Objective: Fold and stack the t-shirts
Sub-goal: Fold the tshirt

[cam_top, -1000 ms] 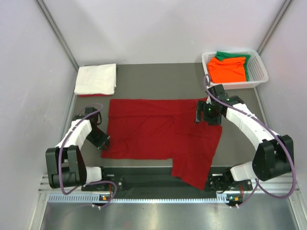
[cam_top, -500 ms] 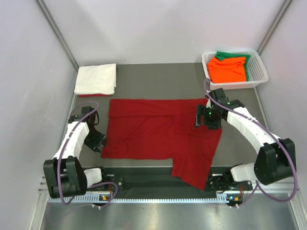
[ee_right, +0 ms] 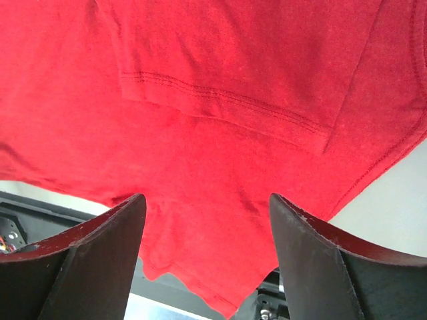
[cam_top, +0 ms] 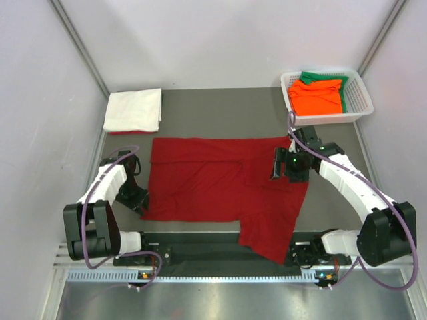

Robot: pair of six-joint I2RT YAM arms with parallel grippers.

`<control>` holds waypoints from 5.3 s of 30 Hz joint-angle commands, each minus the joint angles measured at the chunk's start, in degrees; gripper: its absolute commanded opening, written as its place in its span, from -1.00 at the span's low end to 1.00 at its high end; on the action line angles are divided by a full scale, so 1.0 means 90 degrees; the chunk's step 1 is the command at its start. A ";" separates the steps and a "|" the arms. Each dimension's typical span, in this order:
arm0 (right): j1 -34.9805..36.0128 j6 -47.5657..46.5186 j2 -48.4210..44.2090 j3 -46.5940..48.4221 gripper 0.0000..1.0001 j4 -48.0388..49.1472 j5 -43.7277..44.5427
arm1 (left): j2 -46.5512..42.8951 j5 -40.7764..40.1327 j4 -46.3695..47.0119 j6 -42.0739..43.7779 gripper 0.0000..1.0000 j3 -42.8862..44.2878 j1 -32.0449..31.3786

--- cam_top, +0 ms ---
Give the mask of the dark red t shirt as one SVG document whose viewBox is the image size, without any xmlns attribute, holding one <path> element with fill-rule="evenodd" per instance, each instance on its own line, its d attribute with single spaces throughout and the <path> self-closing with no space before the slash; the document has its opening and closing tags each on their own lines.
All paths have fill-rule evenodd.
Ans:
<svg viewBox="0 0 427 320">
<path fill-rule="evenodd" d="M 151 149 L 148 221 L 239 221 L 238 243 L 284 263 L 307 183 L 272 180 L 274 151 L 288 137 L 155 138 Z"/>
</svg>

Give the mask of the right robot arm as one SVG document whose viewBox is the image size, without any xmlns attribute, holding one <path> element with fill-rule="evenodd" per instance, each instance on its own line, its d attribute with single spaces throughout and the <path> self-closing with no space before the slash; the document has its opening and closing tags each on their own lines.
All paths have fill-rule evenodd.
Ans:
<svg viewBox="0 0 427 320">
<path fill-rule="evenodd" d="M 271 179 L 306 182 L 310 171 L 328 181 L 358 214 L 360 230 L 331 229 L 312 240 L 311 254 L 321 264 L 335 255 L 360 257 L 377 267 L 416 249 L 416 210 L 379 191 L 357 170 L 336 143 L 323 143 L 312 126 L 290 133 L 289 147 L 274 150 Z"/>
</svg>

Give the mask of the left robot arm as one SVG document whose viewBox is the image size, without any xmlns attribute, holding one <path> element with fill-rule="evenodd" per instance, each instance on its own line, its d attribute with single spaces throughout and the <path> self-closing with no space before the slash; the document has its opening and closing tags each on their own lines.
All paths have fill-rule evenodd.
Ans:
<svg viewBox="0 0 427 320">
<path fill-rule="evenodd" d="M 118 202 L 138 215 L 149 209 L 149 191 L 137 184 L 141 163 L 135 151 L 103 159 L 95 180 L 76 203 L 63 209 L 67 250 L 74 261 L 128 254 L 137 264 L 151 258 L 141 232 L 120 231 L 113 214 Z"/>
</svg>

